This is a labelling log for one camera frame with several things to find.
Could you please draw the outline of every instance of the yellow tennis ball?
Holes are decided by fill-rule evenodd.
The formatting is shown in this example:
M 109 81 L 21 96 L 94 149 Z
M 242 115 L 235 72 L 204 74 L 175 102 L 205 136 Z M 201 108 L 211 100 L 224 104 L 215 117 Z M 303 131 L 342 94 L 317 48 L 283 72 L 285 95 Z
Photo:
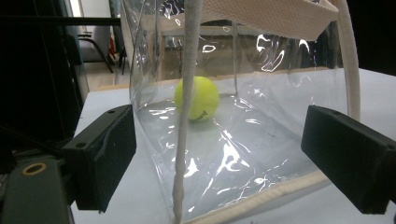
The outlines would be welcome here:
M 180 111 L 183 100 L 183 81 L 181 80 L 175 90 L 175 105 Z M 215 83 L 207 77 L 195 77 L 192 89 L 192 99 L 189 119 L 201 121 L 209 119 L 219 106 L 219 91 Z

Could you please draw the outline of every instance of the clear plastic bag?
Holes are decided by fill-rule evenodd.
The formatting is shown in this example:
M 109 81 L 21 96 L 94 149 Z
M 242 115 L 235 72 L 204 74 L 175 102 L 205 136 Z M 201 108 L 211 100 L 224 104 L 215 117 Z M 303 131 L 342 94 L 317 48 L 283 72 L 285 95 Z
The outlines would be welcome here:
M 122 4 L 123 26 L 134 44 L 128 52 L 131 101 L 172 214 L 184 5 L 177 0 Z M 348 108 L 336 21 L 315 41 L 306 41 L 203 15 L 195 75 L 217 86 L 219 106 L 209 119 L 188 124 L 184 221 L 316 172 L 300 149 L 306 109 L 321 105 L 346 113 Z

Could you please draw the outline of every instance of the chair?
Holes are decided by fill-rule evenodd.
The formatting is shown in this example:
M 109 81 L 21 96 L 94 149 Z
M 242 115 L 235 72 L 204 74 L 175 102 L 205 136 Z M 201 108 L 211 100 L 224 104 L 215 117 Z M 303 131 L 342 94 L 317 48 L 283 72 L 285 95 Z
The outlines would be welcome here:
M 80 35 L 79 47 L 84 63 L 105 62 L 108 70 L 113 73 L 107 54 L 110 43 L 110 26 L 95 26 L 91 37 Z

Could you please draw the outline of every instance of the white table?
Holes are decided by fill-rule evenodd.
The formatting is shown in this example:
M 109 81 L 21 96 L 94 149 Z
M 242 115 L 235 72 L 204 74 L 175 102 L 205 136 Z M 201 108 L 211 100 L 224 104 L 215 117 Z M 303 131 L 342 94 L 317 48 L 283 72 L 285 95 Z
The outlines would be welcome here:
M 108 109 L 129 103 L 129 90 L 90 92 L 77 127 L 77 133 Z M 396 77 L 361 69 L 361 122 L 396 140 Z M 104 214 L 72 211 L 77 224 L 172 223 L 164 207 L 163 194 L 149 154 L 145 151 L 141 128 L 136 126 L 137 150 L 109 207 Z M 291 203 L 233 223 L 393 223 L 396 206 L 387 213 L 362 215 L 333 184 Z

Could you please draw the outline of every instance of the wall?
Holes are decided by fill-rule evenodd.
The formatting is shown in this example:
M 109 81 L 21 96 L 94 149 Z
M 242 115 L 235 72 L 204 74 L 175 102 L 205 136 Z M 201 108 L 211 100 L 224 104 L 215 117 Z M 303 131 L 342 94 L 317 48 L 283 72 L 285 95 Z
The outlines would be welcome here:
M 108 0 L 80 0 L 84 17 L 110 18 L 110 5 Z

